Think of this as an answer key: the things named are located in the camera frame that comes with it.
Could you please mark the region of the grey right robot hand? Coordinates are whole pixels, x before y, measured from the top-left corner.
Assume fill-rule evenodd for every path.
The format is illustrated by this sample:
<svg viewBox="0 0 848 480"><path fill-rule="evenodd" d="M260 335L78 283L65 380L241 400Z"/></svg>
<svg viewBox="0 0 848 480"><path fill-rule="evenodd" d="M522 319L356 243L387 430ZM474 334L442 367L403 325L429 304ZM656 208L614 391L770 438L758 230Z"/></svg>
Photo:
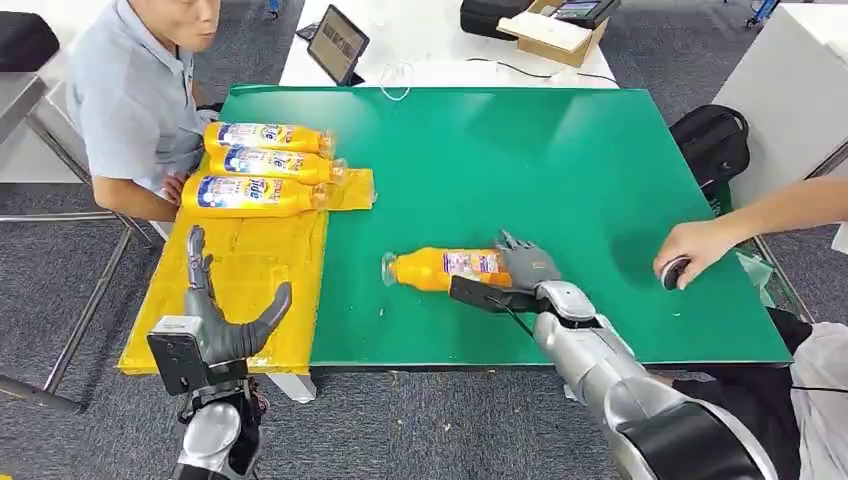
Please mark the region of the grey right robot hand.
<svg viewBox="0 0 848 480"><path fill-rule="evenodd" d="M530 241L501 230L494 242L513 289L534 291L546 281L560 281L562 274L547 251Z"/></svg>

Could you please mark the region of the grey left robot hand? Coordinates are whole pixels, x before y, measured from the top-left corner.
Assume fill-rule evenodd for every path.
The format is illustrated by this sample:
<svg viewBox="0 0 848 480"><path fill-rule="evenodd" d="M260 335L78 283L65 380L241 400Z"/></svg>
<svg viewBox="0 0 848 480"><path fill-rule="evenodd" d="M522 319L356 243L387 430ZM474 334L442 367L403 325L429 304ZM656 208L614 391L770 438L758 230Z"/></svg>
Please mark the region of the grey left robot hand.
<svg viewBox="0 0 848 480"><path fill-rule="evenodd" d="M251 322L228 322L219 307L210 274L213 260L204 253L205 231L194 225L188 235L186 252L188 288L185 313L200 319L201 357L210 364L247 359L259 353L282 322L292 304L292 285L281 283L272 302Z"/></svg>

